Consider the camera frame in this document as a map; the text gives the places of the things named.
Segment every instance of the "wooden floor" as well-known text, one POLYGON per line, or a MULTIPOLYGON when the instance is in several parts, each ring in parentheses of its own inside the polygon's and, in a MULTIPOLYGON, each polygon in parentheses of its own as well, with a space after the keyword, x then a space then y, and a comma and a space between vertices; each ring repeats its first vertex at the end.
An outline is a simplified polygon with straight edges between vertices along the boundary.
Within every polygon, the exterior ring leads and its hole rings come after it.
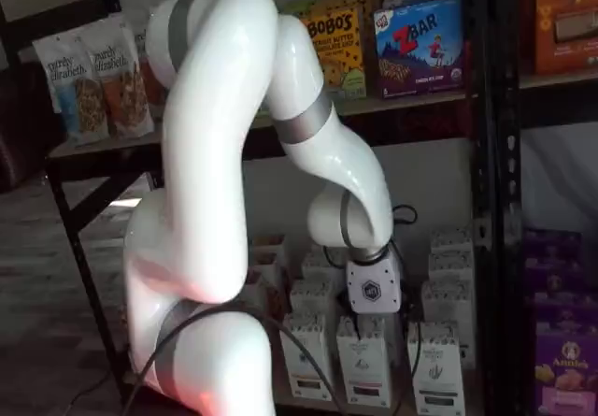
MULTIPOLYGON (((71 206, 97 184, 67 184, 71 206)), ((121 199, 148 190, 142 177, 121 199)), ((109 207, 81 233, 117 344, 124 345, 122 234, 132 209, 109 207)), ((0 195, 0 416, 61 416, 72 396, 107 371, 101 341, 50 186, 0 195)), ((69 414, 119 414, 109 381, 69 414)), ((173 414, 137 408, 135 414, 173 414)))

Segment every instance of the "dark furniture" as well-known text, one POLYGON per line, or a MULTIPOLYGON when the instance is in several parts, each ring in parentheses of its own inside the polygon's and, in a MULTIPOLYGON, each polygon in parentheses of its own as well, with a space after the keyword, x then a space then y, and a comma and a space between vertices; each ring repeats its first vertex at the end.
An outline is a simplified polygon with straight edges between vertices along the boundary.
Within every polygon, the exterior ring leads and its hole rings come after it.
POLYGON ((0 193, 40 171, 48 152, 64 140, 46 76, 37 63, 0 72, 0 193))

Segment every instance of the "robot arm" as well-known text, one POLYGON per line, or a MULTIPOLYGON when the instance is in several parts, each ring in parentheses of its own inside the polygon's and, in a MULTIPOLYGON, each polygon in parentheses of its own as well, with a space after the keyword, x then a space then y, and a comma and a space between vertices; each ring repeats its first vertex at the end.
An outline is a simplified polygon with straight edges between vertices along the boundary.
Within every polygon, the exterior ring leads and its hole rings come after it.
POLYGON ((272 0, 170 0, 157 9, 147 40, 158 79, 170 85, 177 78, 164 113, 163 152, 177 257, 170 272, 186 297, 225 302, 245 280, 241 153, 264 96, 292 161, 341 187, 315 200, 312 238, 378 251, 388 243, 392 207, 384 174, 322 90, 302 23, 279 17, 272 0), (189 44, 186 56, 181 39, 189 44))
MULTIPOLYGON (((389 280, 391 271, 398 284, 398 270, 385 248, 392 209, 384 175, 322 92, 320 65, 303 24, 279 16, 273 0, 168 0, 149 23, 147 51, 157 79, 171 91, 164 112, 166 187, 144 197, 125 237, 136 368, 173 324, 202 305, 233 299, 244 284, 242 149, 264 97, 286 153, 331 182, 309 211, 314 240, 349 246, 356 259, 370 264, 376 256, 377 268, 349 263, 355 284, 366 281, 363 274, 386 271, 387 289, 378 293, 389 295, 391 305, 378 306, 376 297, 360 307, 358 287, 353 307, 398 310, 398 286, 389 280)), ((262 326, 228 312, 206 317, 169 343, 146 382, 206 416, 247 409, 265 416, 274 414, 270 369, 262 326)))

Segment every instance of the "small white box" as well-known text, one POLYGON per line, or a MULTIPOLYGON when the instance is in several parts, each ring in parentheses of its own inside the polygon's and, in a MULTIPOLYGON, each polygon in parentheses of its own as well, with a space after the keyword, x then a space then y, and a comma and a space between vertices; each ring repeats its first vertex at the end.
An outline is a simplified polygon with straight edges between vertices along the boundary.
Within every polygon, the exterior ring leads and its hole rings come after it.
POLYGON ((342 268, 336 268, 328 263, 320 245, 312 245, 301 263, 301 273, 306 279, 328 278, 335 287, 335 294, 339 295, 347 288, 347 252, 340 248, 329 248, 331 260, 342 268))
POLYGON ((291 290, 293 273, 291 271, 291 261, 286 248, 285 236, 281 234, 256 236, 249 239, 249 252, 269 253, 277 255, 277 264, 283 269, 283 279, 285 284, 285 293, 291 290))
POLYGON ((427 322, 457 324, 463 368, 475 368, 475 312, 471 281, 427 280, 421 286, 421 302, 427 322))
POLYGON ((336 333, 347 401, 390 408, 392 384, 384 338, 384 319, 364 316, 358 337, 349 317, 342 317, 336 333))
POLYGON ((272 316, 268 306, 268 285, 258 271, 248 271, 245 285, 236 296, 235 301, 255 307, 268 316, 272 316))
POLYGON ((267 282, 268 307, 272 316, 282 321, 290 311, 285 290, 284 270, 278 264, 278 256, 273 252, 251 252, 249 254, 249 271, 262 274, 267 282))
MULTIPOLYGON (((334 386, 333 370, 328 352, 326 317, 322 314, 294 312, 285 316, 283 324, 311 353, 326 379, 334 386)), ((280 341, 289 373, 292 395, 307 399, 332 400, 324 382, 299 348, 282 333, 280 341)))
MULTIPOLYGON (((421 323, 420 330, 420 362, 413 378, 418 414, 465 416, 457 326, 454 323, 421 323)), ((407 337, 411 368, 415 364, 418 344, 418 327, 411 323, 407 337)))
POLYGON ((474 254, 459 250, 430 252, 428 275, 431 280, 470 280, 474 283, 474 254))
POLYGON ((330 279, 296 280, 291 289, 291 308, 292 311, 309 311, 326 316, 327 339, 330 343, 330 351, 337 358, 336 326, 342 310, 336 302, 335 288, 330 279))
POLYGON ((386 339, 386 352, 391 361, 391 365, 399 366, 403 357, 403 329, 398 313, 386 314, 361 314, 357 315, 357 324, 360 333, 362 331, 373 330, 372 321, 382 320, 384 327, 384 338, 386 339))
POLYGON ((471 228, 469 226, 433 231, 430 239, 430 250, 432 252, 473 252, 474 250, 474 241, 471 237, 471 228))

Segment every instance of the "product box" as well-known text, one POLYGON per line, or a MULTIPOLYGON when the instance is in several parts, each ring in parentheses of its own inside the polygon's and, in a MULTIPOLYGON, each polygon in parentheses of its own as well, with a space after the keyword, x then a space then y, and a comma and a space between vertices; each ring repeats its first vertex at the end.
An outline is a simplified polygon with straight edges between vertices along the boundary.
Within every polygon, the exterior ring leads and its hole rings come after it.
POLYGON ((282 8, 307 27, 320 59, 324 86, 333 96, 365 97, 366 84, 374 82, 372 13, 381 5, 382 0, 301 0, 282 8))
POLYGON ((329 279, 296 280, 291 289, 292 311, 309 311, 326 316, 330 351, 338 356, 335 344, 336 325, 341 316, 341 308, 336 302, 335 287, 329 279))
POLYGON ((534 319, 560 329, 577 330, 582 324, 598 327, 598 296, 595 294, 534 294, 534 319))
POLYGON ((598 0, 535 0, 535 70, 565 72, 598 61, 598 0))
POLYGON ((474 241, 471 228, 453 227, 433 231, 430 235, 430 251, 432 253, 444 251, 474 251, 474 241))
POLYGON ((469 280, 474 283, 474 254, 459 250, 430 252, 428 275, 431 280, 469 280))
MULTIPOLYGON (((418 414, 465 416, 459 337, 454 323, 421 323, 420 362, 413 378, 418 414)), ((407 348, 413 368, 418 327, 409 325, 407 348)))
POLYGON ((556 258, 525 259, 523 270, 528 292, 584 292, 588 289, 581 265, 556 258))
POLYGON ((257 271, 267 282, 268 307, 272 315, 282 321, 290 311, 285 288, 284 270, 278 265, 277 255, 273 252, 250 252, 249 271, 257 271))
POLYGON ((283 269, 286 294, 291 290, 293 273, 291 261, 286 248, 285 236, 281 234, 261 235, 249 239, 249 253, 274 253, 277 255, 277 264, 283 269))
POLYGON ((328 255, 335 265, 330 265, 320 245, 312 245, 301 263, 301 272, 306 279, 329 279, 335 289, 335 295, 339 295, 347 288, 347 250, 329 248, 328 255))
POLYGON ((389 355, 391 365, 399 366, 401 364, 405 345, 403 344, 403 327, 398 313, 362 313, 357 315, 357 324, 359 325, 360 333, 374 330, 382 324, 384 328, 384 337, 386 339, 386 352, 389 355))
POLYGON ((241 288, 235 301, 273 316, 268 301, 268 284, 258 271, 248 271, 245 285, 241 288))
POLYGON ((595 416, 598 393, 598 334, 585 326, 536 329, 535 402, 538 416, 595 416))
POLYGON ((421 286, 426 322, 455 322, 459 329, 463 368, 476 367, 476 315, 469 280, 428 280, 421 286))
MULTIPOLYGON (((294 312, 286 315, 283 323, 307 348, 326 379, 334 386, 332 364, 328 352, 326 317, 317 313, 294 312)), ((280 341, 292 395, 307 399, 332 400, 324 382, 321 381, 318 373, 299 348, 282 333, 280 341)))
POLYGON ((336 342, 350 404, 391 407, 391 370, 384 325, 381 317, 362 317, 358 335, 351 318, 340 320, 336 342))
POLYGON ((558 258, 579 262, 582 237, 579 232, 526 228, 522 250, 526 258, 558 258))
POLYGON ((385 98, 463 85, 461 0, 381 9, 374 21, 385 98))

